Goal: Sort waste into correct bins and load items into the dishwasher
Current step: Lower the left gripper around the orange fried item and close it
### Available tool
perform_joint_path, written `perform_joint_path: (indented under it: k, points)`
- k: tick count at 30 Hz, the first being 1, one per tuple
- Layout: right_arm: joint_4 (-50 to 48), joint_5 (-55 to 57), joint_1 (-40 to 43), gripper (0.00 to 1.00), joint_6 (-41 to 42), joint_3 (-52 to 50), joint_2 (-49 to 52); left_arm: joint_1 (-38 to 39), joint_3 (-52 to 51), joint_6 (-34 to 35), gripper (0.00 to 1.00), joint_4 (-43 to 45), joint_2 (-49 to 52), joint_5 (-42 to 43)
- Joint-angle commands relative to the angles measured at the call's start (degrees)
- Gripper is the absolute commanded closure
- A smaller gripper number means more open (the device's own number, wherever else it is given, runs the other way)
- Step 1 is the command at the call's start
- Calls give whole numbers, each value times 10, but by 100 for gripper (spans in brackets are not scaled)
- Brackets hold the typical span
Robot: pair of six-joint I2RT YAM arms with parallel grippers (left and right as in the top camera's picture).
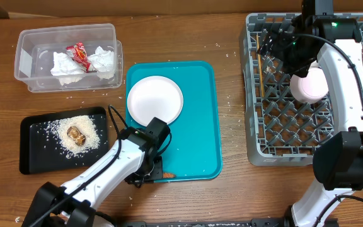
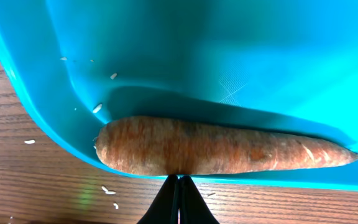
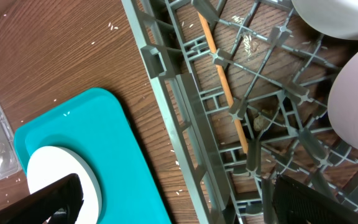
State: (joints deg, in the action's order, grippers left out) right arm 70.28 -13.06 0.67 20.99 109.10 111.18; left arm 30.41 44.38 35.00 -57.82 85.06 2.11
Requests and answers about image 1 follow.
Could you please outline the red snack wrapper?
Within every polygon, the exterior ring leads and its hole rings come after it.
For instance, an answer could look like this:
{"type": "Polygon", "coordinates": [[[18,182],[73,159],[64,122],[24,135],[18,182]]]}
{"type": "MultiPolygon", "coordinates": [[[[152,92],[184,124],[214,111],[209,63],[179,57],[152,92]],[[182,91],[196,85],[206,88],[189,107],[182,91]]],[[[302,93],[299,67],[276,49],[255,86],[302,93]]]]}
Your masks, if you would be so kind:
{"type": "Polygon", "coordinates": [[[95,70],[92,63],[90,63],[90,61],[88,60],[88,55],[86,49],[84,48],[84,44],[82,42],[78,42],[74,45],[67,46],[66,53],[86,73],[95,70]]]}

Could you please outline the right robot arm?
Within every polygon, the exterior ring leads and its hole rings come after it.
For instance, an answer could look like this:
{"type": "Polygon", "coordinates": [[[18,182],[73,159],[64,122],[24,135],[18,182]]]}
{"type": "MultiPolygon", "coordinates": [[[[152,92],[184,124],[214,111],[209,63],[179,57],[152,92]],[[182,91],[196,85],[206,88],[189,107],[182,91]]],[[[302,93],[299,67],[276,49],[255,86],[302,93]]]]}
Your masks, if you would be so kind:
{"type": "Polygon", "coordinates": [[[313,155],[314,180],[285,212],[284,226],[336,226],[330,213],[363,189],[362,34],[353,18],[339,18],[331,1],[303,1],[292,32],[268,32],[261,55],[282,61],[289,75],[306,77],[317,62],[329,89],[334,135],[313,155]]]}

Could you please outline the wooden chopstick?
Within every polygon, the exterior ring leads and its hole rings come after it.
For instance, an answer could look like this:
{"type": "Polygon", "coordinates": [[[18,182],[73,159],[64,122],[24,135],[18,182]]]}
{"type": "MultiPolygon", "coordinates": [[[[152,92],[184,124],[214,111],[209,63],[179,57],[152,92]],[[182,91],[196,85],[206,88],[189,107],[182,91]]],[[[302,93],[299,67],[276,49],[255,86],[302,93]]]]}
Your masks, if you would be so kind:
{"type": "Polygon", "coordinates": [[[257,61],[258,61],[258,72],[259,72],[259,80],[260,80],[260,94],[261,97],[264,98],[264,87],[263,87],[263,74],[262,74],[262,56],[260,55],[260,39],[259,35],[256,35],[256,46],[257,46],[257,61]]]}

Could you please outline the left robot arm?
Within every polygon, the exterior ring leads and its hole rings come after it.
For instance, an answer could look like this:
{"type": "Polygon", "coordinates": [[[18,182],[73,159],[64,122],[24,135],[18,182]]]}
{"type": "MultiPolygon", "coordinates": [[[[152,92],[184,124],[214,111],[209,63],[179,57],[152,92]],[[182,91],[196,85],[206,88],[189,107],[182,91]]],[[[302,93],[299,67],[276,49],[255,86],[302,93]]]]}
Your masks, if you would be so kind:
{"type": "Polygon", "coordinates": [[[128,127],[112,148],[76,178],[57,187],[47,182],[35,194],[23,226],[111,226],[96,218],[106,197],[126,181],[136,187],[163,178],[161,154],[171,135],[166,122],[153,118],[145,129],[128,127]]]}

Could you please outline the brown fried stick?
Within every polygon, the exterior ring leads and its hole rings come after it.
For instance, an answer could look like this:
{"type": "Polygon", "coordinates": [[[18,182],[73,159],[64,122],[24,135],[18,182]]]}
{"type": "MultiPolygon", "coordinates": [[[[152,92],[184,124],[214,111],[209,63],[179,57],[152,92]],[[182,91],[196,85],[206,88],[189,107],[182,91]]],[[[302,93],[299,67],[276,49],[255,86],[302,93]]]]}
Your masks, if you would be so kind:
{"type": "Polygon", "coordinates": [[[175,178],[176,175],[173,173],[163,173],[163,178],[175,178]]]}

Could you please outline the silver foil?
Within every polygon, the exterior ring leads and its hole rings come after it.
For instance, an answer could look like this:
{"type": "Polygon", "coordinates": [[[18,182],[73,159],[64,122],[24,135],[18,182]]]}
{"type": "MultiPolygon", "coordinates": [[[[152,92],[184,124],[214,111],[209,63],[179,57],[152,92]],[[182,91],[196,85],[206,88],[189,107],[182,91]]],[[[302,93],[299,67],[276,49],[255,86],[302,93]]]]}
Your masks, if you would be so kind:
{"type": "Polygon", "coordinates": [[[113,51],[104,50],[99,46],[94,54],[88,56],[88,60],[91,63],[90,69],[96,71],[100,79],[110,79],[114,77],[114,57],[113,51]]]}

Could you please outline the large white plate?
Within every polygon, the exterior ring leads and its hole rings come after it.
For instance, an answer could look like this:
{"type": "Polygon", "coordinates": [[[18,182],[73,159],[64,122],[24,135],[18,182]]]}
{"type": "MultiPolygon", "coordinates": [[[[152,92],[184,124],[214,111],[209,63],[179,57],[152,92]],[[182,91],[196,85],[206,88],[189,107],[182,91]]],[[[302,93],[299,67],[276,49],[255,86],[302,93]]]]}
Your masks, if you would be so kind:
{"type": "Polygon", "coordinates": [[[127,96],[130,116],[147,126],[153,118],[170,124],[181,114],[184,104],[180,87],[164,76],[149,76],[131,87],[127,96]]]}

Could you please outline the golden fried food piece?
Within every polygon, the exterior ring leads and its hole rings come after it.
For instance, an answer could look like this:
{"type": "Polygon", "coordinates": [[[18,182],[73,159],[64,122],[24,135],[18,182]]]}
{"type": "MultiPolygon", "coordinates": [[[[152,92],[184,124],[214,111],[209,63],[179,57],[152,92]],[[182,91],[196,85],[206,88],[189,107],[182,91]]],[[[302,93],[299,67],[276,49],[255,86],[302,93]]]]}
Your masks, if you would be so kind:
{"type": "Polygon", "coordinates": [[[77,146],[83,146],[86,142],[86,136],[76,126],[70,126],[67,130],[67,135],[77,146]]]}

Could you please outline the white napkin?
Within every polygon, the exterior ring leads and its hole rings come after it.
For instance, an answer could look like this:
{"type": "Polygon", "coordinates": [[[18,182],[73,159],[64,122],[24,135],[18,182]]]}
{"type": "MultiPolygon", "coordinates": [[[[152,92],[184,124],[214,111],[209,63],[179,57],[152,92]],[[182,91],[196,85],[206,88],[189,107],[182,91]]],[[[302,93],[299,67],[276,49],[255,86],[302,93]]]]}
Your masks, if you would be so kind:
{"type": "Polygon", "coordinates": [[[65,53],[53,53],[54,66],[50,70],[53,76],[59,77],[59,83],[64,86],[70,83],[76,83],[82,79],[80,76],[75,76],[75,74],[84,74],[85,71],[81,66],[74,62],[65,53]]]}

